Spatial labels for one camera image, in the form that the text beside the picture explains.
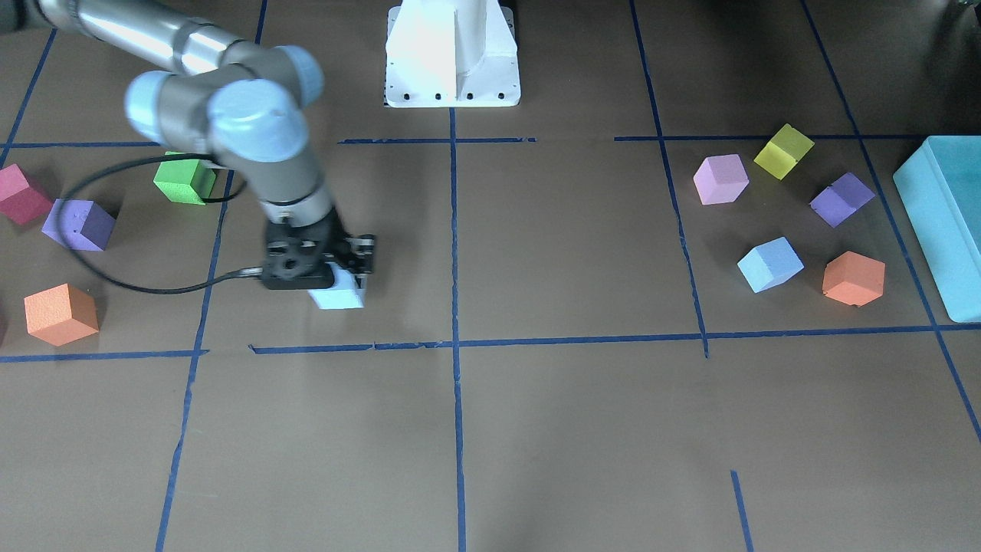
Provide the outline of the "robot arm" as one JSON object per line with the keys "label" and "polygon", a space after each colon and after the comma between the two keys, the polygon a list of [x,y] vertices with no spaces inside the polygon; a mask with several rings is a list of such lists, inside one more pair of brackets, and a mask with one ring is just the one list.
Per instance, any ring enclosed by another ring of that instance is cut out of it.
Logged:
{"label": "robot arm", "polygon": [[267,217],[256,278],[271,290],[362,292],[375,240],[351,235],[310,146],[302,110],[323,90],[303,48],[266,49],[155,1],[4,1],[2,32],[49,27],[90,36],[157,66],[125,97],[130,126],[167,160],[201,160],[245,179]]}

